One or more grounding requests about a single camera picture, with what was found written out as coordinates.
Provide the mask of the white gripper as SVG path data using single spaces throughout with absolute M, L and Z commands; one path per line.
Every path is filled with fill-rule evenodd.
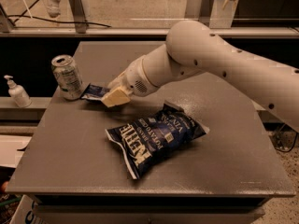
M 130 102 L 130 96 L 145 97 L 158 90 L 147 78 L 143 62 L 145 56 L 141 56 L 131 62 L 129 66 L 109 84 L 110 91 L 102 98 L 106 107 L 124 105 Z

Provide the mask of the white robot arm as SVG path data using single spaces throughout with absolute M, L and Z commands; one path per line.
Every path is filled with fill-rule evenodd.
M 163 85 L 208 72 L 299 131 L 299 74 L 287 64 L 238 49 L 199 21 L 180 21 L 165 43 L 141 56 L 108 84 L 102 102 L 123 105 Z

